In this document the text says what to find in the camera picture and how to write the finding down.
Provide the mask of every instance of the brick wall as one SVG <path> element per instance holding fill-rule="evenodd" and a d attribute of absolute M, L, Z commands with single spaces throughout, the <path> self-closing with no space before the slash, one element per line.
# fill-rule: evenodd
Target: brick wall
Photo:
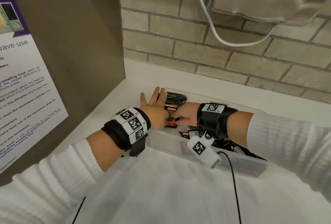
<path fill-rule="evenodd" d="M 250 47 L 219 43 L 199 0 L 121 0 L 124 57 L 331 103 L 331 0 L 312 24 L 276 26 Z M 270 25 L 211 14 L 221 38 L 254 42 Z"/>

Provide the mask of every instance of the ribbed white sweater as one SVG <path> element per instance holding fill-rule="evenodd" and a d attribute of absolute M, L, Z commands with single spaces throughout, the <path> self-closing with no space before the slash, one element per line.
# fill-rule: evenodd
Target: ribbed white sweater
<path fill-rule="evenodd" d="M 331 128 L 260 113 L 251 119 L 247 142 L 331 202 Z M 0 223 L 58 223 L 102 175 L 86 140 L 69 146 L 0 188 Z"/>

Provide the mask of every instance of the paper sign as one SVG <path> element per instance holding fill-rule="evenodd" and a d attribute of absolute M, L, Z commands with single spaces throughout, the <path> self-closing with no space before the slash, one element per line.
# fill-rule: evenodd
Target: paper sign
<path fill-rule="evenodd" d="M 0 173 L 67 116 L 15 0 L 0 0 Z"/>

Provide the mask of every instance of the microwave image on poster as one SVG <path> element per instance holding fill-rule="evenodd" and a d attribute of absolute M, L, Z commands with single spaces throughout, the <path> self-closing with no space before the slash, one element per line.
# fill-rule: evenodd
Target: microwave image on poster
<path fill-rule="evenodd" d="M 23 31 L 24 27 L 11 2 L 0 2 L 0 34 Z"/>

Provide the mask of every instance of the person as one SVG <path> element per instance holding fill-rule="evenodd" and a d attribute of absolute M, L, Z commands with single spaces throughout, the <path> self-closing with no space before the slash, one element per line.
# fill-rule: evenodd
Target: person
<path fill-rule="evenodd" d="M 140 108 L 151 128 L 166 125 L 165 90 L 157 87 Z M 172 114 L 178 125 L 197 125 L 199 103 L 188 102 Z M 331 201 L 331 129 L 311 122 L 266 113 L 235 112 L 226 123 L 227 134 L 240 146 L 295 172 Z M 13 176 L 0 188 L 0 223 L 58 223 L 81 202 L 89 188 L 123 154 L 116 142 L 100 130 L 65 151 Z"/>

